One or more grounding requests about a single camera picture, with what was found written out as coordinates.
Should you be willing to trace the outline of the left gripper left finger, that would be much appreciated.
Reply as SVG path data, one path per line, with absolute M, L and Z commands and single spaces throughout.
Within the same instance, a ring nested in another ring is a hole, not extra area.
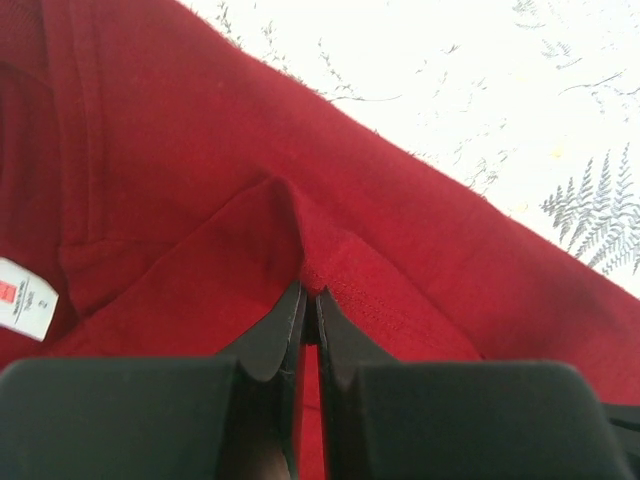
M 295 479 L 307 295 L 206 357 L 39 358 L 1 376 L 5 479 Z

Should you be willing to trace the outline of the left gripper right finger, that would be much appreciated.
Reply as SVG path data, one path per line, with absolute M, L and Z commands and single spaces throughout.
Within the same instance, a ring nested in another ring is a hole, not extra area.
M 639 410 L 549 361 L 402 362 L 315 301 L 331 479 L 635 479 Z

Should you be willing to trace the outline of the red t shirt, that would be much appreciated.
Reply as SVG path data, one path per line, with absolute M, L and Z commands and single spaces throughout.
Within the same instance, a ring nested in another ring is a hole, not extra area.
M 639 410 L 635 298 L 180 3 L 2 3 L 1 376 L 213 356 L 293 283 L 295 479 L 331 479 L 324 291 L 399 361 L 562 363 Z

